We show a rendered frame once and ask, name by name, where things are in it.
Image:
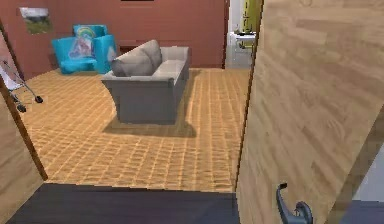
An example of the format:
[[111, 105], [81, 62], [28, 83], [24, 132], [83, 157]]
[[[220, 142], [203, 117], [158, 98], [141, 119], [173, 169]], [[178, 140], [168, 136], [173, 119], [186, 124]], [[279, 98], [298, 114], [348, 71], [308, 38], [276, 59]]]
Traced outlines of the wheeled metal frame stand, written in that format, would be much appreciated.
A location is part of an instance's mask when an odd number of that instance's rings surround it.
[[15, 94], [15, 91], [21, 88], [25, 88], [27, 91], [31, 92], [34, 96], [34, 100], [41, 104], [44, 102], [43, 98], [41, 96], [38, 96], [34, 93], [34, 91], [27, 85], [27, 83], [19, 76], [18, 73], [14, 72], [14, 76], [11, 77], [7, 73], [7, 69], [10, 69], [10, 66], [7, 61], [3, 60], [2, 63], [4, 64], [5, 68], [3, 68], [0, 65], [0, 75], [2, 76], [2, 79], [4, 81], [4, 84], [6, 86], [6, 89], [8, 90], [11, 98], [13, 99], [13, 102], [16, 105], [16, 108], [19, 112], [25, 113], [26, 107], [22, 103], [22, 101], [17, 97]]

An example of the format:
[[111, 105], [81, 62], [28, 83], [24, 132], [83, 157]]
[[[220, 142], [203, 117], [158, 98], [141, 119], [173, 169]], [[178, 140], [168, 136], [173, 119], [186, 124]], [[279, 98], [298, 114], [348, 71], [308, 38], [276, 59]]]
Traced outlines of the grey sofa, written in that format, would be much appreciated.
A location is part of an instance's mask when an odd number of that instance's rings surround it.
[[101, 78], [112, 96], [120, 122], [176, 122], [179, 103], [189, 79], [190, 48], [160, 46], [160, 50], [162, 63], [151, 76], [117, 77], [111, 69]]

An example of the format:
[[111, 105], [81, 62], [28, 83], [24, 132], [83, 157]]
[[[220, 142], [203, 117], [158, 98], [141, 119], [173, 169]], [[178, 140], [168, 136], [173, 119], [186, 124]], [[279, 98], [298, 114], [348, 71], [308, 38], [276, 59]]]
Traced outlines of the light wooden room door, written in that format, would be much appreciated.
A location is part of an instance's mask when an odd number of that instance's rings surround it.
[[240, 224], [384, 224], [384, 0], [264, 0], [242, 153]]

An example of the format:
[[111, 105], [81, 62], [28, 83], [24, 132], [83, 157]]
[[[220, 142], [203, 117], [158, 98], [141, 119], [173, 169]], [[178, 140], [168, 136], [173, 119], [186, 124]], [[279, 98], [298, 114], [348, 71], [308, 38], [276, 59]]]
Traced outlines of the framed landscape picture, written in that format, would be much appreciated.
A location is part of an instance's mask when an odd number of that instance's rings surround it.
[[30, 34], [48, 33], [53, 29], [47, 8], [20, 7], [19, 10]]

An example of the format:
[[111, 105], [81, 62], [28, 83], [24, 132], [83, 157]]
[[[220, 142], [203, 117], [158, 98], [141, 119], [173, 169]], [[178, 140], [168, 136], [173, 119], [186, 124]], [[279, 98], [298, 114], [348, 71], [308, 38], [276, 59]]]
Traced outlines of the white table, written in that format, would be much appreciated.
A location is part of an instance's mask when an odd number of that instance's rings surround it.
[[234, 33], [236, 44], [241, 49], [252, 48], [257, 35], [254, 32], [251, 33]]

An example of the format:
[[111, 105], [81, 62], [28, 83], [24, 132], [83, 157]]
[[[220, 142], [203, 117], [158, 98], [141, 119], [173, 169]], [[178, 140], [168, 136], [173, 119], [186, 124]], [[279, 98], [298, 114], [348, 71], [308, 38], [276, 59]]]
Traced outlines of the grey sofa cushion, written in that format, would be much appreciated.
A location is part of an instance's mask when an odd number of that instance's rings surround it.
[[115, 58], [111, 69], [117, 77], [151, 76], [161, 63], [159, 43], [151, 40]]

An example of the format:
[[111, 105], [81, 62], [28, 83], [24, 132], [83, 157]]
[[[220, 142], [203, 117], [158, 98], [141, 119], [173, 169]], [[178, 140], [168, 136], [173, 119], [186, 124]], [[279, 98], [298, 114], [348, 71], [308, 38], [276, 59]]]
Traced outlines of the pastel printed cushion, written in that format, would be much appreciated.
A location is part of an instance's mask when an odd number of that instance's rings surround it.
[[95, 32], [89, 26], [79, 26], [75, 29], [75, 41], [69, 52], [70, 58], [86, 58], [93, 56], [93, 39]]

